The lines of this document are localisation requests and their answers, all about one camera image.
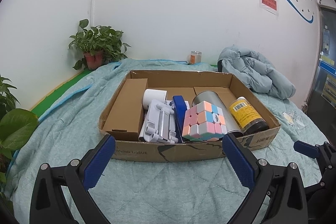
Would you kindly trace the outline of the small orange label jar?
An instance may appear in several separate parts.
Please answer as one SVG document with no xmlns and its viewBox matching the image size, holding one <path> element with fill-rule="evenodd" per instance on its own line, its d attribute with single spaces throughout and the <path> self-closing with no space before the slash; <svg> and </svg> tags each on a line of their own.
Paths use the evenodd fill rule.
<svg viewBox="0 0 336 224">
<path fill-rule="evenodd" d="M 197 64 L 202 60 L 202 53 L 199 51 L 191 51 L 187 57 L 188 64 Z"/>
</svg>

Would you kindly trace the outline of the light blue puffer jacket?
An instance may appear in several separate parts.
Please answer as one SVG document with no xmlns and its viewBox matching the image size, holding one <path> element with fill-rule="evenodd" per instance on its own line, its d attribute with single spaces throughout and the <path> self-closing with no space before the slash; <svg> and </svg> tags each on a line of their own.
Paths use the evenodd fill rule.
<svg viewBox="0 0 336 224">
<path fill-rule="evenodd" d="M 250 90 L 281 100 L 295 95 L 296 88 L 261 53 L 230 46 L 224 48 L 218 58 L 218 71 L 232 73 Z"/>
</svg>

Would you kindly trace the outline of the white handheld hair dryer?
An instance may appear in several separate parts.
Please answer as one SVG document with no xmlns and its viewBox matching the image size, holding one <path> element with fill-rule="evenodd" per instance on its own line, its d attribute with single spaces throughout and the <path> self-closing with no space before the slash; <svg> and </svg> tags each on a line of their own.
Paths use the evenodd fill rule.
<svg viewBox="0 0 336 224">
<path fill-rule="evenodd" d="M 147 110 L 152 100 L 157 100 L 161 103 L 165 103 L 166 98 L 167 98 L 166 90 L 146 89 L 143 94 L 142 106 L 145 110 Z"/>
</svg>

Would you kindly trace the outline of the potted plant red pot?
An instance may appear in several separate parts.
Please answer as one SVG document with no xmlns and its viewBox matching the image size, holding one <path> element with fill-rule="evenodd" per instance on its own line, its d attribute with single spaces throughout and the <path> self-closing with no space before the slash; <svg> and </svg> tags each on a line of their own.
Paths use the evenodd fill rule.
<svg viewBox="0 0 336 224">
<path fill-rule="evenodd" d="M 123 32 L 111 26 L 90 26 L 88 19 L 79 21 L 78 31 L 71 35 L 69 49 L 77 49 L 83 57 L 76 61 L 73 69 L 94 71 L 104 64 L 127 58 L 130 45 L 122 42 Z"/>
</svg>

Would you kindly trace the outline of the small brown cardboard box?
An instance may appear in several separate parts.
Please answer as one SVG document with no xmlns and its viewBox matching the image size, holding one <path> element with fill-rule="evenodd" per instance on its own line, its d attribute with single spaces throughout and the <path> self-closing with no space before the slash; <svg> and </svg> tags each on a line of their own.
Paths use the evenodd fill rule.
<svg viewBox="0 0 336 224">
<path fill-rule="evenodd" d="M 102 112 L 99 129 L 116 140 L 138 141 L 144 118 L 142 99 L 147 79 L 124 79 Z"/>
</svg>

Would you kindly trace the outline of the blue stapler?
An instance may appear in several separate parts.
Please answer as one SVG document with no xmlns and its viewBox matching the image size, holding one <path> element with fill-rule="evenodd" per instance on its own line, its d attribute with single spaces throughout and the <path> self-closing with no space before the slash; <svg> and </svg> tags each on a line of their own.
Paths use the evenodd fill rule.
<svg viewBox="0 0 336 224">
<path fill-rule="evenodd" d="M 185 103 L 185 100 L 183 99 L 183 96 L 173 96 L 173 104 L 178 143 L 183 143 L 182 132 L 185 120 L 185 112 L 187 111 L 187 105 Z"/>
</svg>

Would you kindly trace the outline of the grey folding phone stand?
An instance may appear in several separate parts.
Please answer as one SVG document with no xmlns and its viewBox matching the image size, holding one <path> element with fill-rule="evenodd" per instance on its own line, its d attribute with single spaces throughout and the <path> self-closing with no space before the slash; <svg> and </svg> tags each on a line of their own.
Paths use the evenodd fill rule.
<svg viewBox="0 0 336 224">
<path fill-rule="evenodd" d="M 174 109 L 159 100 L 152 100 L 138 139 L 148 143 L 178 143 Z"/>
</svg>

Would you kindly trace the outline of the pastel rubik's cube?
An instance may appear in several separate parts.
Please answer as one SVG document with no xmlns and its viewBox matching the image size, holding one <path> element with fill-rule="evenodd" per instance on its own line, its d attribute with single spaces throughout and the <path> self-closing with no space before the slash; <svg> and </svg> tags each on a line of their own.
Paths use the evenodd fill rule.
<svg viewBox="0 0 336 224">
<path fill-rule="evenodd" d="M 203 101 L 185 112 L 182 137 L 188 141 L 217 141 L 227 133 L 224 116 L 217 107 Z"/>
</svg>

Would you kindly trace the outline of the yellow label dark jar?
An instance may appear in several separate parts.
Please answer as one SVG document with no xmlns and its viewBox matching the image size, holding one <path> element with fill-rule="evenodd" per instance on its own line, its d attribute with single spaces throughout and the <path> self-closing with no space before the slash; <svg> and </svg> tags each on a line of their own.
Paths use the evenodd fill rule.
<svg viewBox="0 0 336 224">
<path fill-rule="evenodd" d="M 229 106 L 229 111 L 244 135 L 255 134 L 269 129 L 264 118 L 245 97 L 237 98 Z"/>
</svg>

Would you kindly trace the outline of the red wall notice sign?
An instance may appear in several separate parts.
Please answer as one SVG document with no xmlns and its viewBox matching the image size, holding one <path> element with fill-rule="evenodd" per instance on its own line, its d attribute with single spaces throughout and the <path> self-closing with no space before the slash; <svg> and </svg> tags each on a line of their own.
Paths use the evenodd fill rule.
<svg viewBox="0 0 336 224">
<path fill-rule="evenodd" d="M 277 0 L 259 0 L 259 6 L 271 14 L 278 16 Z"/>
</svg>

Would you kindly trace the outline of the large open cardboard tray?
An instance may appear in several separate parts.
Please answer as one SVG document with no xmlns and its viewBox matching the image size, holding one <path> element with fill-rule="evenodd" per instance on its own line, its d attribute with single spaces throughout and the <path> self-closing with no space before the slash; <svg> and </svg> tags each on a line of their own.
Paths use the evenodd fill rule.
<svg viewBox="0 0 336 224">
<path fill-rule="evenodd" d="M 172 99 L 173 96 L 183 96 L 189 103 L 200 92 L 206 90 L 216 92 L 225 106 L 229 106 L 236 98 L 244 96 L 269 126 L 266 131 L 238 138 L 239 142 L 251 151 L 268 147 L 280 129 L 277 118 L 239 79 L 230 73 L 130 71 L 122 78 L 118 87 L 122 85 L 124 79 L 147 79 L 147 89 L 166 90 L 168 99 Z M 224 153 L 219 140 L 185 144 L 116 140 L 116 149 L 112 157 L 117 160 L 140 162 L 183 162 L 217 159 L 224 157 Z"/>
</svg>

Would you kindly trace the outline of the large leafy green plant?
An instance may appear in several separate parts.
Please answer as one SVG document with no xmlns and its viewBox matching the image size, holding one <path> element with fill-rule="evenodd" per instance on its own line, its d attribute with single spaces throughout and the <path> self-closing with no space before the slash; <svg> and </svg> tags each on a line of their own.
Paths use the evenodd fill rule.
<svg viewBox="0 0 336 224">
<path fill-rule="evenodd" d="M 37 128 L 38 117 L 29 110 L 16 107 L 19 101 L 11 92 L 16 87 L 10 82 L 1 77 L 1 201 L 13 212 L 13 203 L 4 194 L 6 175 L 15 152 L 26 145 Z"/>
</svg>

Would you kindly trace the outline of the silver metal tin can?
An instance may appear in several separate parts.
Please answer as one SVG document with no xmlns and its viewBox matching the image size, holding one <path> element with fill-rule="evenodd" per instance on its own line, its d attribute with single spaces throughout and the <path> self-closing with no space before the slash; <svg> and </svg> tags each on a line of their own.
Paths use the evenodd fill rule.
<svg viewBox="0 0 336 224">
<path fill-rule="evenodd" d="M 233 133 L 237 138 L 242 137 L 243 133 L 241 128 L 239 127 L 233 116 L 230 114 L 230 112 L 227 110 L 224 103 L 216 92 L 210 90 L 200 92 L 193 99 L 192 105 L 195 106 L 203 101 L 206 101 L 217 107 L 218 114 L 224 116 L 228 133 Z"/>
</svg>

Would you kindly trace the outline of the dark glass door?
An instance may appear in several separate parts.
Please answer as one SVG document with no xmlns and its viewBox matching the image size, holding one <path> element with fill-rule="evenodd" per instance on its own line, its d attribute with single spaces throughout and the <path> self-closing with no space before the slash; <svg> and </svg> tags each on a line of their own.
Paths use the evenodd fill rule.
<svg viewBox="0 0 336 224">
<path fill-rule="evenodd" d="M 307 115 L 317 127 L 332 139 L 335 137 L 335 9 L 320 8 L 318 61 Z"/>
</svg>

